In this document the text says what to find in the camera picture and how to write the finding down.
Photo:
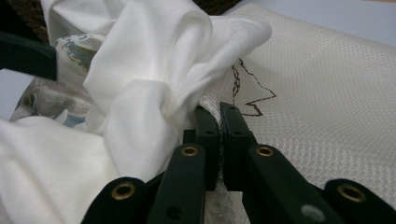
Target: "white fabric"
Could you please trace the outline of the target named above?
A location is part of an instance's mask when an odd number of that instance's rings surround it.
[[[273,35],[208,88],[202,105],[218,116],[219,101],[235,103],[257,140],[310,183],[351,179],[396,208],[396,48],[257,5],[233,14],[265,15]],[[216,209],[248,223],[237,198],[212,201],[229,202]]]
[[[387,0],[243,0],[336,31],[396,47],[396,4]]]
[[[154,177],[191,126],[205,87],[271,34],[264,19],[209,18],[188,0],[48,0],[43,7],[53,46],[67,35],[106,38],[84,83],[93,99],[86,123],[0,120],[4,222],[79,223],[110,180]]]

